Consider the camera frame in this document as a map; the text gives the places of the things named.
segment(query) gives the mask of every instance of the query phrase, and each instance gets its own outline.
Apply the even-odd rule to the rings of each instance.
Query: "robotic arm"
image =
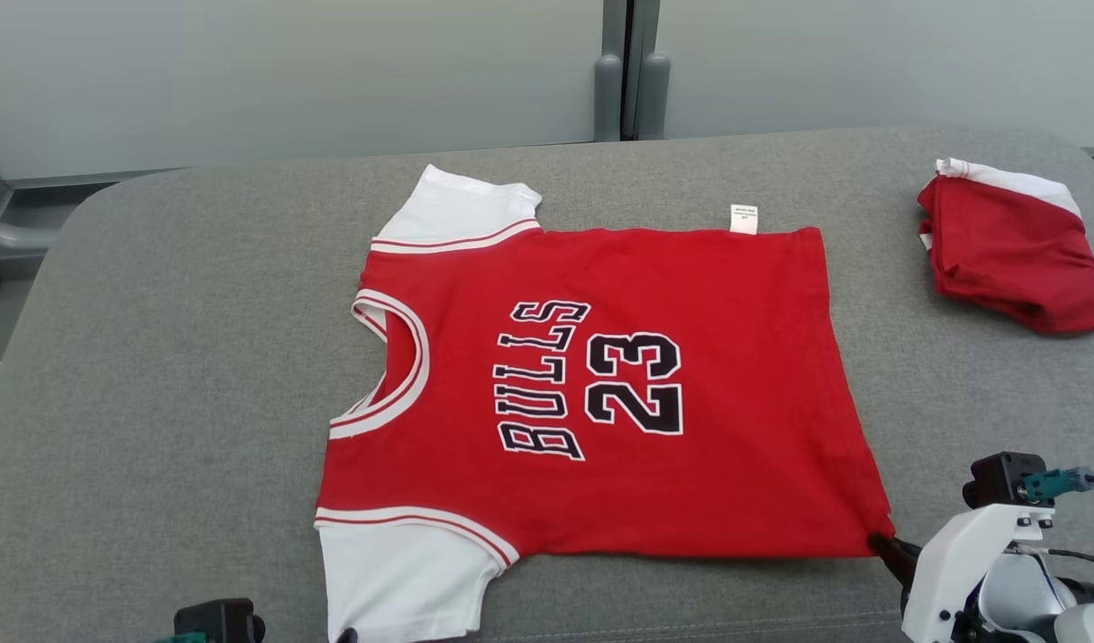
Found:
[[[1006,452],[971,475],[971,511],[926,547],[873,537],[903,585],[903,632],[913,643],[1094,643],[1093,583],[1054,577],[1048,550],[1025,545],[1052,528],[1054,496],[1093,489],[1093,475],[1047,471],[1037,455]]]

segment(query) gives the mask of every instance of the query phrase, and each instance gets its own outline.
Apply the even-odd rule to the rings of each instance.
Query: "folded red shirt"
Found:
[[[935,165],[919,203],[936,292],[1037,334],[1094,330],[1094,254],[1068,188],[958,159]]]

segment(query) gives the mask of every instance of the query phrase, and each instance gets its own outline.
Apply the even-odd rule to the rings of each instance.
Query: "gray table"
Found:
[[[383,360],[349,305],[368,239],[426,163],[528,184],[547,229],[724,227],[732,202],[757,204],[763,232],[819,225],[904,538],[962,512],[978,456],[1094,467],[1094,334],[1036,337],[931,292],[916,195],[946,155],[1068,184],[1094,247],[1094,163],[1014,130],[301,160],[107,188],[66,224],[0,372],[0,642],[147,640],[178,607],[234,595],[270,641],[324,640],[311,524],[327,420]],[[1094,552],[1094,493],[1060,502],[1052,541]],[[876,559],[531,558],[489,589],[481,638],[898,641],[897,606]]]

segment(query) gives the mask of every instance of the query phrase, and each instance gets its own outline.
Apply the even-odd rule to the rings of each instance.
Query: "white care label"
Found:
[[[742,207],[733,203],[730,206],[730,232],[738,232],[742,235],[755,235],[757,233],[757,207]]]

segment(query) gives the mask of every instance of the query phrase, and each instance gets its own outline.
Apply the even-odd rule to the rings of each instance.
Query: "basketball jersey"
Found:
[[[429,166],[352,313],[386,341],[331,421],[329,640],[477,630],[532,553],[870,557],[893,536],[814,227],[545,232],[523,184]]]

